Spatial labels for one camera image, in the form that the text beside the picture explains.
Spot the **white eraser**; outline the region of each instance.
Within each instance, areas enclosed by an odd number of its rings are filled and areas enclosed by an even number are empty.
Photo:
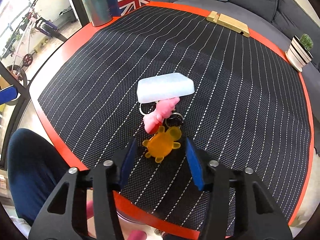
[[[138,101],[142,104],[182,97],[194,92],[193,81],[180,73],[141,79],[137,88]]]

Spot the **thermos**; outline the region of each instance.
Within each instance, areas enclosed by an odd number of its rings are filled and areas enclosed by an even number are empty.
[[[112,20],[109,12],[107,0],[83,0],[84,7],[92,22],[92,25],[97,27]]]

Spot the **pink figurine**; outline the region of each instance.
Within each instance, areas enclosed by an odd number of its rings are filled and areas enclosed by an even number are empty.
[[[172,111],[175,109],[175,106],[179,101],[180,98],[170,98],[158,101],[156,104],[156,109],[143,117],[144,129],[146,132],[149,134],[156,133],[159,126],[162,125],[164,119],[170,117]]]

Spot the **metal screw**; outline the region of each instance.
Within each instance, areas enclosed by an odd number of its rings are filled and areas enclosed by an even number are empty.
[[[75,174],[75,173],[77,173],[78,172],[78,168],[76,168],[76,167],[72,167],[72,168],[70,168],[69,169],[69,171],[68,171],[70,174]]]
[[[212,167],[217,167],[219,165],[219,162],[217,161],[210,161],[209,162],[209,165],[212,166]]]
[[[246,174],[252,174],[252,173],[253,173],[253,169],[251,169],[251,168],[245,168],[245,169],[244,169],[244,172],[245,172]]]
[[[113,161],[112,160],[106,160],[106,161],[103,162],[103,166],[109,167],[109,166],[112,166],[112,165],[113,165]]]

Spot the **striped flower pot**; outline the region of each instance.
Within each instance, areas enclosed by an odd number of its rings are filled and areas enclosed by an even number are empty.
[[[290,64],[299,72],[302,72],[303,66],[312,60],[312,55],[303,47],[297,36],[292,38],[290,47],[285,55]]]

